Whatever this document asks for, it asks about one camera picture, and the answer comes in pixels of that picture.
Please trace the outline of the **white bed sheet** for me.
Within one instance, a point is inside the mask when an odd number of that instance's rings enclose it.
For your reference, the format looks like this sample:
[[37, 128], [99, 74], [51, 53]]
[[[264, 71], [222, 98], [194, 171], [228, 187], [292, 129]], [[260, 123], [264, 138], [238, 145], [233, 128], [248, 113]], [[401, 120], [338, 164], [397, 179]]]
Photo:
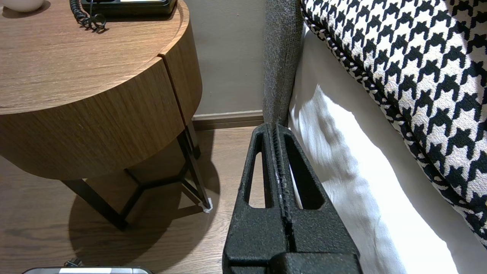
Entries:
[[487, 274], [487, 250], [327, 45], [303, 28], [288, 126], [364, 274]]

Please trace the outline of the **round wooden bedside table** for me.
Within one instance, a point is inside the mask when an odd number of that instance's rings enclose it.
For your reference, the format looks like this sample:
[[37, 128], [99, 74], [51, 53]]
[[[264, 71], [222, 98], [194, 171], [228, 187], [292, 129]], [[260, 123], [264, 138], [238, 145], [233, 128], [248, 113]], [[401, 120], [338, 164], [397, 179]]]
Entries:
[[34, 15], [3, 7], [0, 18], [0, 116], [60, 107], [95, 96], [137, 76], [162, 58], [184, 128], [169, 145], [132, 167], [97, 177], [59, 180], [118, 229], [147, 189], [181, 182], [205, 210], [212, 209], [196, 159], [192, 118], [202, 77], [190, 13], [184, 0], [168, 17], [116, 22], [85, 30], [67, 0], [47, 0]]

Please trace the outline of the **white round bowl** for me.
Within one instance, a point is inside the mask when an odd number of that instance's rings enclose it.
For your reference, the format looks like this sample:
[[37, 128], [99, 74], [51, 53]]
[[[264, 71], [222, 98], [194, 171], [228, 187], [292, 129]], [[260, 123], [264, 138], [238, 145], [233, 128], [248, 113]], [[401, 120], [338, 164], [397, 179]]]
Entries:
[[44, 0], [1, 0], [4, 7], [21, 13], [29, 13], [42, 7]]

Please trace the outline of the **black and white desk telephone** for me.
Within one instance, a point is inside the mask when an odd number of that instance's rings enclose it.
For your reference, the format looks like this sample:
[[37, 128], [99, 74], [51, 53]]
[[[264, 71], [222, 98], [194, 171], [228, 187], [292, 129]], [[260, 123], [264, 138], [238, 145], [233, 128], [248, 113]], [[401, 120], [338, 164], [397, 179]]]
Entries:
[[166, 16], [177, 0], [81, 0], [83, 9], [107, 17]]

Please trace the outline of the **grey fabric headboard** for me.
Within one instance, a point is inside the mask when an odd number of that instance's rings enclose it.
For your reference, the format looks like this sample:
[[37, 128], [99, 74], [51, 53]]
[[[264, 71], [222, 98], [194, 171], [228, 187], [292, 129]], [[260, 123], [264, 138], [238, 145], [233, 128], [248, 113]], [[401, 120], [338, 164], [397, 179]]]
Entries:
[[288, 108], [303, 38], [302, 0], [266, 0], [263, 119], [288, 124]]

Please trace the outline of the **grey skirting board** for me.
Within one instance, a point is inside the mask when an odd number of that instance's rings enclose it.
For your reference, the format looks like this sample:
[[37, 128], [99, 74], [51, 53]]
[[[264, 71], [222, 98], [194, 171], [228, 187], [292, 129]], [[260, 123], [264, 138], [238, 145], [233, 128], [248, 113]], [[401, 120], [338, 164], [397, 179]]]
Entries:
[[261, 110], [193, 116], [193, 126], [197, 131], [259, 126], [263, 122], [263, 112]]

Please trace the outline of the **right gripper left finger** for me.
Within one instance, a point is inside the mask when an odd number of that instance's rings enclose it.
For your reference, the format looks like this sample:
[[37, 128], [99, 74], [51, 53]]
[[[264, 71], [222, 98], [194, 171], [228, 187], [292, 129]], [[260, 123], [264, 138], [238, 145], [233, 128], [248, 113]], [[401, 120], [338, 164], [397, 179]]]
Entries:
[[[268, 124], [251, 135], [245, 166], [223, 250], [223, 274], [267, 274], [270, 260], [288, 250], [280, 202], [272, 131]], [[265, 207], [250, 206], [253, 172], [261, 154]]]

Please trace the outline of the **houndstooth black white pillow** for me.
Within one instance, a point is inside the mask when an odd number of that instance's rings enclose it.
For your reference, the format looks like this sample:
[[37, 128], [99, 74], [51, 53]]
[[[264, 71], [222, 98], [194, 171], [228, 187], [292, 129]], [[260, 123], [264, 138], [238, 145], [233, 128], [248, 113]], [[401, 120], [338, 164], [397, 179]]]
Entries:
[[487, 249], [487, 0], [301, 0], [301, 14]]

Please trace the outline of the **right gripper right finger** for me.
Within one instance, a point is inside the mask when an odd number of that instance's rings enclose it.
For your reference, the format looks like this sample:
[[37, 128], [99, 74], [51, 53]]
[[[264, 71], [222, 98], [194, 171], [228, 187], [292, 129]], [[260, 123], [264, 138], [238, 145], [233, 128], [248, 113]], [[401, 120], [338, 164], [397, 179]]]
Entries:
[[277, 165], [285, 230], [301, 253], [358, 254], [348, 230], [294, 134], [277, 126]]

